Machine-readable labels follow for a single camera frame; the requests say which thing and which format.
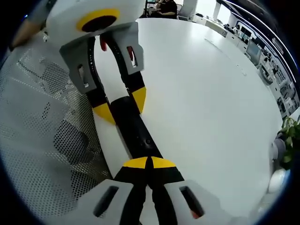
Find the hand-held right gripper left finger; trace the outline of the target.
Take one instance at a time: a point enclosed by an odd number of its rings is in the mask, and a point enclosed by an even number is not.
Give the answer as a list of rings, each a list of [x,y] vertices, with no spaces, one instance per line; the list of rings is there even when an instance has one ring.
[[[113,180],[106,179],[83,194],[75,207],[47,225],[137,225],[146,198],[146,157],[131,159]]]

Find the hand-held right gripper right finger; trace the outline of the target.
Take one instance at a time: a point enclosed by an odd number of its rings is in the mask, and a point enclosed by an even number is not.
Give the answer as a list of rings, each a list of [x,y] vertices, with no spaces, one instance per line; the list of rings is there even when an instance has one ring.
[[[175,163],[151,157],[149,184],[162,225],[233,225],[238,219],[220,200],[193,180],[185,180]]]

